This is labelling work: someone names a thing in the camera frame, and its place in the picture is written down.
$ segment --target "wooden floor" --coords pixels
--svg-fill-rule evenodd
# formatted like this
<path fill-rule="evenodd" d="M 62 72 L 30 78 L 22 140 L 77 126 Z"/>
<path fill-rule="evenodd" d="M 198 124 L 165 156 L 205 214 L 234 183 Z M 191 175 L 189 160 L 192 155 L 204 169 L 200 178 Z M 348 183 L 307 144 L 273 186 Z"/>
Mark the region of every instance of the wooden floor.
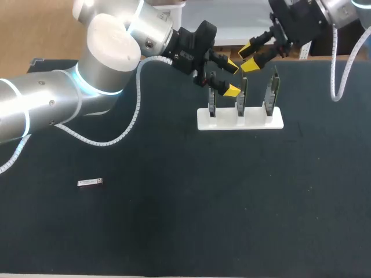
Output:
<path fill-rule="evenodd" d="M 74 0 L 0 0 L 0 76 L 25 73 L 34 57 L 78 59 L 85 28 Z"/>

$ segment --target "metal component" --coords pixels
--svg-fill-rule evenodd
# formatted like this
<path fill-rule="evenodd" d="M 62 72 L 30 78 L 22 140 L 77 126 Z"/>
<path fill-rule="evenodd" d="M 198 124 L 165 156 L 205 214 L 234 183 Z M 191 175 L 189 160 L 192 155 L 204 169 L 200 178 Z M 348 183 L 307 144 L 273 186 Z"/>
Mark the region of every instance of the metal component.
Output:
<path fill-rule="evenodd" d="M 362 26 L 367 29 L 371 26 L 370 0 L 352 0 Z"/>
<path fill-rule="evenodd" d="M 244 76 L 242 72 L 242 87 L 241 92 L 238 94 L 236 98 L 236 106 L 237 106 L 237 113 L 239 117 L 245 116 L 245 106 L 246 106 L 246 99 L 248 96 L 248 77 Z"/>
<path fill-rule="evenodd" d="M 209 112 L 210 117 L 215 118 L 216 117 L 216 95 L 215 95 L 215 89 L 209 87 Z"/>
<path fill-rule="evenodd" d="M 110 14 L 120 18 L 126 29 L 139 44 L 142 55 L 156 56 L 163 53 L 173 34 L 173 21 L 167 15 L 159 17 L 161 11 L 156 10 L 148 3 L 139 0 L 94 0 L 84 3 L 78 20 L 86 27 L 93 18 L 100 14 Z M 146 47 L 150 39 L 152 48 Z"/>
<path fill-rule="evenodd" d="M 358 19 L 357 12 L 350 0 L 321 0 L 331 23 L 340 29 Z"/>
<path fill-rule="evenodd" d="M 50 119 L 60 123 L 77 108 L 78 94 L 73 81 L 62 72 L 36 72 L 0 82 L 0 142 L 14 140 L 49 126 Z"/>
<path fill-rule="evenodd" d="M 267 86 L 267 91 L 265 93 L 264 98 L 264 106 L 265 111 L 267 112 L 267 116 L 273 116 L 273 111 L 276 104 L 280 83 L 281 80 L 278 76 L 277 67 L 275 67 L 272 79 Z"/>
<path fill-rule="evenodd" d="M 327 20 L 327 22 L 328 22 L 329 24 L 332 24 L 332 22 L 331 22 L 331 18 L 330 18 L 330 16 L 329 16 L 329 13 L 328 13 L 328 11 L 326 10 L 326 8 L 324 7 L 324 5 L 322 4 L 322 1 L 321 1 L 321 0 L 315 0 L 315 1 L 316 1 L 317 5 L 318 5 L 319 9 L 320 9 L 321 12 L 323 13 L 325 19 Z"/>
<path fill-rule="evenodd" d="M 99 62 L 86 47 L 78 63 L 78 72 L 91 86 L 105 92 L 122 90 L 132 77 L 133 71 L 121 72 Z"/>
<path fill-rule="evenodd" d="M 35 65 L 36 62 L 44 62 L 44 58 L 33 58 L 33 60 L 30 62 L 30 65 Z"/>
<path fill-rule="evenodd" d="M 85 187 L 85 186 L 92 186 L 92 185 L 103 185 L 103 179 L 95 178 L 92 180 L 84 180 L 84 181 L 77 182 L 78 187 Z"/>
<path fill-rule="evenodd" d="M 145 44 L 147 49 L 152 49 L 153 48 L 153 42 L 151 40 L 147 40 Z"/>
<path fill-rule="evenodd" d="M 164 52 L 173 34 L 172 27 L 173 20 L 170 17 L 144 3 L 138 18 L 134 19 L 129 27 L 129 31 L 139 44 L 142 55 L 148 57 L 160 55 Z M 154 45 L 151 49 L 146 47 L 148 38 Z"/>
<path fill-rule="evenodd" d="M 186 0 L 146 0 L 146 2 L 152 6 L 178 5 L 185 1 Z"/>
<path fill-rule="evenodd" d="M 79 111 L 76 116 L 109 111 L 115 105 L 118 97 L 120 96 L 120 94 L 108 96 L 89 90 L 89 88 L 84 86 L 83 82 L 79 80 L 76 67 L 66 70 L 66 73 L 74 77 L 75 82 L 79 87 L 80 104 Z"/>

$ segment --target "cable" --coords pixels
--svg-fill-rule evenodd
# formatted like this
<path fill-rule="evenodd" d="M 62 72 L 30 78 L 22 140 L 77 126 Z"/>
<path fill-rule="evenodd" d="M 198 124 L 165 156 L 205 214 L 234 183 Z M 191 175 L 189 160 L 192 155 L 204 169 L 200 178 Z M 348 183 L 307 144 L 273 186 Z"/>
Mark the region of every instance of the cable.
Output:
<path fill-rule="evenodd" d="M 4 173 L 6 170 L 11 168 L 13 164 L 17 161 L 19 155 L 21 154 L 25 144 L 27 143 L 28 139 L 30 139 L 31 135 L 27 135 L 22 138 L 22 140 L 19 142 L 18 147 L 14 151 L 14 154 L 12 157 L 6 162 L 3 166 L 0 167 L 0 174 Z"/>
<path fill-rule="evenodd" d="M 337 43 L 338 43 L 338 37 L 337 37 L 337 30 L 335 27 L 333 27 L 333 47 L 332 47 L 332 59 L 331 59 L 331 78 L 330 78 L 330 89 L 331 89 L 331 99 L 333 101 L 339 101 L 343 97 L 345 86 L 347 84 L 347 80 L 349 77 L 349 73 L 351 71 L 353 62 L 361 49 L 362 45 L 366 42 L 368 37 L 371 35 L 371 27 L 369 27 L 363 35 L 360 37 L 358 42 L 355 44 L 352 53 L 349 56 L 349 59 L 347 61 L 347 64 L 345 65 L 345 70 L 343 73 L 343 77 L 341 79 L 339 91 L 337 95 L 335 94 L 335 70 L 336 70 L 336 55 L 337 55 Z"/>
<path fill-rule="evenodd" d="M 167 63 L 169 65 L 172 65 L 172 63 L 173 63 L 173 61 L 169 58 L 165 58 L 165 57 L 162 57 L 162 56 L 154 56 L 154 57 L 149 57 L 149 58 L 144 59 L 138 65 L 137 75 L 136 75 L 137 102 L 136 102 L 135 112 L 134 112 L 132 121 L 130 122 L 129 126 L 126 128 L 126 130 L 119 137 L 117 137 L 116 139 L 113 139 L 109 142 L 95 142 L 95 141 L 89 140 L 89 139 L 85 138 L 84 136 L 74 132 L 73 130 L 69 129 L 67 126 L 64 126 L 64 125 L 55 125 L 55 126 L 58 127 L 59 129 L 64 130 L 68 134 L 74 136 L 75 138 L 77 138 L 77 139 L 79 139 L 79 140 L 81 140 L 81 141 L 83 141 L 83 142 L 85 142 L 89 145 L 93 145 L 93 146 L 97 146 L 97 147 L 111 146 L 111 145 L 114 145 L 114 144 L 120 142 L 131 131 L 131 129 L 133 128 L 133 126 L 134 126 L 134 124 L 135 124 L 135 122 L 138 118 L 138 114 L 139 114 L 139 110 L 140 110 L 140 101 L 141 101 L 141 89 L 140 89 L 141 88 L 141 86 L 140 86 L 141 70 L 146 63 L 151 62 L 151 61 L 160 61 L 160 62 Z M 29 135 L 25 136 L 24 138 L 22 138 L 22 140 L 20 141 L 18 147 L 16 148 L 13 156 L 9 159 L 8 162 L 6 162 L 2 167 L 0 167 L 0 174 L 4 173 L 6 170 L 8 170 L 10 167 L 13 166 L 13 164 L 18 159 L 18 157 L 21 154 L 26 142 L 28 141 L 28 139 L 30 137 L 31 137 L 31 135 L 29 134 Z"/>
<path fill-rule="evenodd" d="M 162 57 L 162 56 L 154 56 L 154 57 L 149 57 L 149 58 L 144 59 L 139 64 L 138 69 L 137 69 L 137 76 L 136 76 L 136 78 L 137 78 L 137 104 L 136 104 L 136 108 L 135 108 L 135 111 L 134 111 L 132 121 L 130 122 L 130 124 L 126 128 L 126 130 L 119 137 L 117 137 L 116 139 L 113 139 L 109 142 L 96 142 L 96 141 L 89 140 L 89 139 L 85 138 L 84 136 L 74 132 L 73 130 L 69 129 L 67 126 L 56 125 L 56 127 L 58 127 L 59 129 L 64 130 L 69 135 L 72 135 L 73 137 L 83 141 L 84 143 L 87 143 L 87 144 L 93 145 L 93 146 L 97 146 L 97 147 L 107 147 L 107 146 L 111 146 L 111 145 L 114 145 L 114 144 L 120 142 L 126 135 L 128 135 L 128 133 L 131 131 L 131 129 L 133 128 L 133 126 L 134 126 L 134 124 L 137 120 L 139 110 L 140 110 L 140 99 L 141 99 L 141 90 L 140 90 L 141 69 L 143 68 L 143 66 L 147 62 L 150 62 L 150 61 L 161 61 L 161 62 L 167 63 L 169 65 L 171 65 L 172 62 L 173 62 L 172 60 L 170 60 L 168 58 L 165 58 L 165 57 Z"/>

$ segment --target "small metal part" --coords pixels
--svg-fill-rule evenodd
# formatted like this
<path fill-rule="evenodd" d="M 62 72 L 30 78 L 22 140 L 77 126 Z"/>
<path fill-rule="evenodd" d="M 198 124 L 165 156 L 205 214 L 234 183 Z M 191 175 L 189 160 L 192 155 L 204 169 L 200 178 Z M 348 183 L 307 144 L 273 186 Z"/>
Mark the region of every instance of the small metal part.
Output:
<path fill-rule="evenodd" d="M 44 62 L 44 58 L 33 58 L 33 60 L 30 62 L 30 65 L 35 65 L 36 62 Z"/>
<path fill-rule="evenodd" d="M 147 40 L 146 41 L 146 43 L 144 44 L 145 45 L 145 47 L 147 48 L 147 49 L 152 49 L 153 48 L 153 42 L 152 41 L 150 41 L 150 40 Z"/>
<path fill-rule="evenodd" d="M 209 87 L 209 112 L 210 117 L 215 118 L 216 117 L 216 95 L 215 95 L 215 89 Z"/>
<path fill-rule="evenodd" d="M 265 93 L 264 99 L 265 111 L 267 111 L 267 116 L 273 116 L 273 110 L 276 105 L 280 83 L 281 80 L 278 75 L 277 67 L 275 67 L 272 79 L 267 86 L 267 91 Z"/>
<path fill-rule="evenodd" d="M 242 75 L 242 87 L 241 87 L 241 92 L 238 94 L 236 98 L 236 103 L 237 103 L 238 116 L 244 117 L 246 97 L 248 95 L 248 77 L 244 75 L 243 71 L 241 71 L 241 75 Z"/>
<path fill-rule="evenodd" d="M 102 184 L 103 184 L 102 178 L 95 178 L 92 180 L 83 180 L 83 181 L 77 182 L 78 187 L 94 186 L 94 185 L 102 185 Z"/>

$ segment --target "white stand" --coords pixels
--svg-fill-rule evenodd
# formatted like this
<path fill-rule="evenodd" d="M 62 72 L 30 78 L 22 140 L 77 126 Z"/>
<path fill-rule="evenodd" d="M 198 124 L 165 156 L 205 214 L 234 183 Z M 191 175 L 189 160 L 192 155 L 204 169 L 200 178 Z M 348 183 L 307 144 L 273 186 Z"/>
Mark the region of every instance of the white stand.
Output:
<path fill-rule="evenodd" d="M 261 130 L 283 129 L 281 110 L 274 108 L 273 116 L 267 116 L 262 107 L 246 107 L 245 116 L 239 117 L 237 107 L 217 108 L 216 117 L 211 118 L 208 108 L 197 110 L 199 130 Z"/>

